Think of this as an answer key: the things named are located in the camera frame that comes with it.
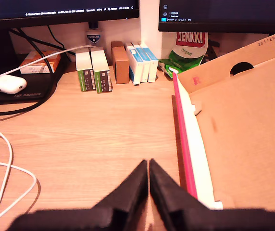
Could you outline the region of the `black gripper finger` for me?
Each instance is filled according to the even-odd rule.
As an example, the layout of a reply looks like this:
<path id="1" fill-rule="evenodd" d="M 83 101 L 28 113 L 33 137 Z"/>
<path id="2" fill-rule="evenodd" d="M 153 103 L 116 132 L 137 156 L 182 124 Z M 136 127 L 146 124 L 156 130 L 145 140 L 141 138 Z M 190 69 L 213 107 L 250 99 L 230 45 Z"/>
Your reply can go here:
<path id="1" fill-rule="evenodd" d="M 130 212 L 148 196 L 147 161 L 142 160 L 125 180 L 95 207 L 111 207 L 123 212 Z"/>
<path id="2" fill-rule="evenodd" d="M 160 213 L 209 210 L 180 187 L 154 159 L 150 160 L 150 193 Z"/>

